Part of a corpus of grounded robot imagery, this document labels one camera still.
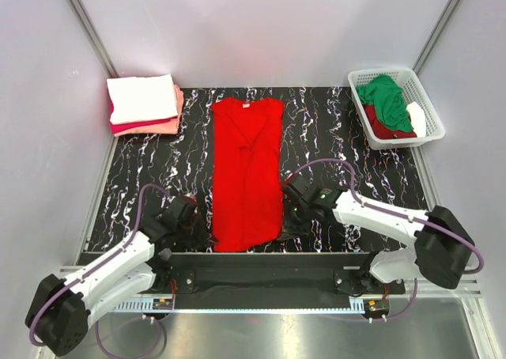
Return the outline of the bright red t-shirt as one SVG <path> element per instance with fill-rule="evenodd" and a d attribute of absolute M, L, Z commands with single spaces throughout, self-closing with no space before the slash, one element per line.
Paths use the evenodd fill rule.
<path fill-rule="evenodd" d="M 227 98 L 215 103 L 212 112 L 214 250 L 246 251 L 277 239 L 281 232 L 284 104 L 272 98 Z"/>

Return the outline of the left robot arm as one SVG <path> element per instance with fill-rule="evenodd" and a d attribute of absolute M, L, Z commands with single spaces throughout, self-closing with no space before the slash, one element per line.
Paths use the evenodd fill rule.
<path fill-rule="evenodd" d="M 39 283 L 25 317 L 29 341 L 65 356 L 114 307 L 137 293 L 165 291 L 173 248 L 204 244 L 195 231 L 201 220 L 191 195 L 174 197 L 149 217 L 139 204 L 133 231 L 112 249 L 71 274 L 49 274 Z"/>

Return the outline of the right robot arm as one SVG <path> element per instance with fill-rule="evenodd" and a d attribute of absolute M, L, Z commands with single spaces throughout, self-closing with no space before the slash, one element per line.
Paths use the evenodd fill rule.
<path fill-rule="evenodd" d="M 299 222 L 320 221 L 367 229 L 402 244 L 397 251 L 372 251 L 361 267 L 342 275 L 338 290 L 360 296 L 397 280 L 424 278 L 456 289 L 474 242 L 455 215 L 442 206 L 403 209 L 360 196 L 353 190 L 326 189 L 296 174 L 281 187 Z"/>

